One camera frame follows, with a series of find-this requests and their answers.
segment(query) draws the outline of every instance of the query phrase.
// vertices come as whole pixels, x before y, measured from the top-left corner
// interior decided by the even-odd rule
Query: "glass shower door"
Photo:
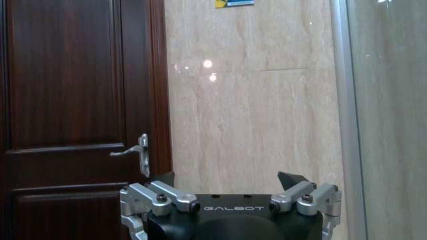
[[[427,0],[347,0],[370,240],[427,239]]]

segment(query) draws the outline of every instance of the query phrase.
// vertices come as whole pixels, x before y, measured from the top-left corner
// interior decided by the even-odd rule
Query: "wooden door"
[[[163,0],[0,0],[0,237],[120,240],[119,189],[172,170]]]

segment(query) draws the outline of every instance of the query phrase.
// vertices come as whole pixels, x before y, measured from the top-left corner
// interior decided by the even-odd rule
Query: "door handle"
[[[148,135],[144,133],[137,138],[137,145],[121,152],[111,152],[111,157],[120,157],[129,153],[139,153],[139,168],[140,173],[149,178],[149,156],[148,156]]]

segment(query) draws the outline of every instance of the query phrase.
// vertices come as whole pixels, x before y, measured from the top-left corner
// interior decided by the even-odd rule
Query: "sticker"
[[[253,4],[255,0],[215,0],[215,7],[217,9]]]

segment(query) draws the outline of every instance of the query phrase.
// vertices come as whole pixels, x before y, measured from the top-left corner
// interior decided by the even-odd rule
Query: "bolt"
[[[273,213],[277,213],[280,211],[280,206],[276,202],[271,202],[268,205],[269,211],[272,211]]]
[[[168,200],[168,197],[161,193],[156,197],[159,203],[164,203]]]
[[[313,202],[313,196],[311,196],[309,194],[304,194],[300,198],[307,203],[312,203]]]
[[[200,203],[199,201],[192,201],[189,204],[189,212],[192,214],[197,213],[200,211]]]

